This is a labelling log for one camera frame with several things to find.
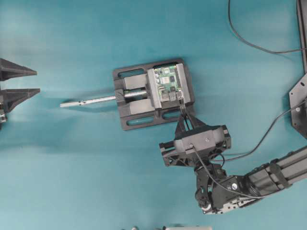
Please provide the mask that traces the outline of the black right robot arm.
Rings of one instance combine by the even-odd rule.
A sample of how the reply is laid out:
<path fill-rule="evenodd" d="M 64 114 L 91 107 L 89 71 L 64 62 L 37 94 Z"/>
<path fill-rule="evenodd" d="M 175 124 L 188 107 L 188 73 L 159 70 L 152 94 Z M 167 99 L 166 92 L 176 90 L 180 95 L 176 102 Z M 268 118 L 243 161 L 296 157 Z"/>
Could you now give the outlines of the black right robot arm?
<path fill-rule="evenodd" d="M 243 176 L 227 175 L 221 164 L 212 162 L 231 147 L 227 127 L 209 126 L 193 115 L 187 118 L 192 128 L 185 129 L 185 118 L 181 116 L 174 140 L 160 143 L 159 147 L 166 166 L 194 169 L 195 199 L 204 214 L 223 214 L 247 207 L 306 179 L 306 148 L 289 152 Z"/>

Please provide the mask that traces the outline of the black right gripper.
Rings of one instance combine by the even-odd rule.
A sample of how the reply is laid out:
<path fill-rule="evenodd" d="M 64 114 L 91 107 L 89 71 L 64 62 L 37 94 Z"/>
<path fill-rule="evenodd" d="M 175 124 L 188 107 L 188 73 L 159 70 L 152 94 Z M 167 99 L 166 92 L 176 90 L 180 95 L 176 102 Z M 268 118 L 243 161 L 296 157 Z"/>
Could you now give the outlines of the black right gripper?
<path fill-rule="evenodd" d="M 206 164 L 231 148 L 231 137 L 225 125 L 209 126 L 187 112 L 192 129 L 186 130 L 185 117 L 180 115 L 175 138 L 160 143 L 160 151 L 166 166 L 196 167 L 201 158 Z"/>

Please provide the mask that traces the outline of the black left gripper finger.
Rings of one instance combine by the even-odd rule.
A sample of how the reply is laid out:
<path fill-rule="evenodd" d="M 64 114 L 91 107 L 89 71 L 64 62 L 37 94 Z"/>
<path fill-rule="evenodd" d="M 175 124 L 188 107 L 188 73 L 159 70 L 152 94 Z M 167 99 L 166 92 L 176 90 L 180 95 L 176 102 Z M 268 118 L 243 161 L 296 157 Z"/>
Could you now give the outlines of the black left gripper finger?
<path fill-rule="evenodd" d="M 6 89 L 0 91 L 0 114 L 11 112 L 17 105 L 40 93 L 40 89 Z"/>
<path fill-rule="evenodd" d="M 20 66 L 3 58 L 0 59 L 0 80 L 6 81 L 12 78 L 37 75 L 35 70 Z"/>

